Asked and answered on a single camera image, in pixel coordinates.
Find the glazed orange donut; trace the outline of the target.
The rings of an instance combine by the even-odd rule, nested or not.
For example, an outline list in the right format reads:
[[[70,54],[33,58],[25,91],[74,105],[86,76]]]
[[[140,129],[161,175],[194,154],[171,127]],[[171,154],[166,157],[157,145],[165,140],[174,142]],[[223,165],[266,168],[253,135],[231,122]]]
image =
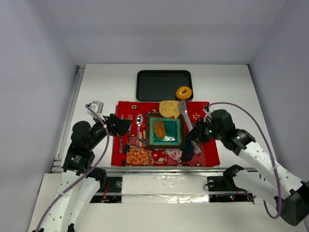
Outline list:
[[[192,96],[192,93],[191,88],[182,86],[176,91],[176,98],[179,100],[188,100]]]

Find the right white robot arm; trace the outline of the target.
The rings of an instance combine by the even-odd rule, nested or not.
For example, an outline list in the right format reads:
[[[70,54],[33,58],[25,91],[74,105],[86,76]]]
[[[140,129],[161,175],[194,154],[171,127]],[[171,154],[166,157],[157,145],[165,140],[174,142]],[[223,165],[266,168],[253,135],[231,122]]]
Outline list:
[[[211,139],[221,141],[226,149],[254,167],[262,178],[238,165],[226,169],[224,175],[237,188],[270,204],[289,225],[296,226],[309,215],[308,182],[275,161],[247,131],[237,129],[226,110],[208,111],[204,119],[197,120],[187,137],[200,143]]]

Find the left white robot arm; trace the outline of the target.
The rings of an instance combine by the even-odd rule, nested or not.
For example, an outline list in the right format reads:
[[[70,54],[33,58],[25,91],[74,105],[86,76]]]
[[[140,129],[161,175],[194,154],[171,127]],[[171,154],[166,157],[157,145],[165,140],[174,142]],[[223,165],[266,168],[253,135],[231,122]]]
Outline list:
[[[115,114],[94,115],[94,120],[93,126],[86,121],[73,126],[57,196],[44,212],[35,231],[75,232],[95,193],[106,189],[107,172],[93,162],[93,149],[104,138],[124,136],[132,120],[120,119]]]

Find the small brown bread roll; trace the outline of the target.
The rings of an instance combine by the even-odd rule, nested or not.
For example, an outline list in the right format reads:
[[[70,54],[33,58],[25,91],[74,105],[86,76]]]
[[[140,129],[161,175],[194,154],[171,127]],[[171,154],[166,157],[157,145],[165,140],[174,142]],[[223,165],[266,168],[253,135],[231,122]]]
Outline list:
[[[153,123],[154,134],[159,139],[164,139],[166,136],[166,130],[163,121],[157,120]]]

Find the metal kitchen tongs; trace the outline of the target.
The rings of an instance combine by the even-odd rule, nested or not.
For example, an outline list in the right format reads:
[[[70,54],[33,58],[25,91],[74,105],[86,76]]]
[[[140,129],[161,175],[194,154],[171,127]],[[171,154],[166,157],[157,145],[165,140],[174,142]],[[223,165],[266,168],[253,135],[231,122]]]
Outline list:
[[[189,118],[187,104],[184,100],[182,100],[178,103],[178,110],[181,113],[181,115],[183,116],[184,121],[186,123],[186,126],[188,128],[188,131],[190,132],[193,129],[193,126],[192,126],[191,120]],[[192,144],[194,146],[196,154],[200,155],[202,150],[201,150],[200,146],[198,145],[198,143],[192,141]]]

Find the toasted bread slice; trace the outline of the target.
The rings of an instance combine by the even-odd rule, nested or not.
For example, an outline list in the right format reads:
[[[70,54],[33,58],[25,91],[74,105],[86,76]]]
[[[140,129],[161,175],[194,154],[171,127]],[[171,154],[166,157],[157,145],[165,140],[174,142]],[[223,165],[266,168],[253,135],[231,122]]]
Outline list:
[[[166,118],[177,119],[180,115],[178,101],[161,101],[159,103],[159,113]]]

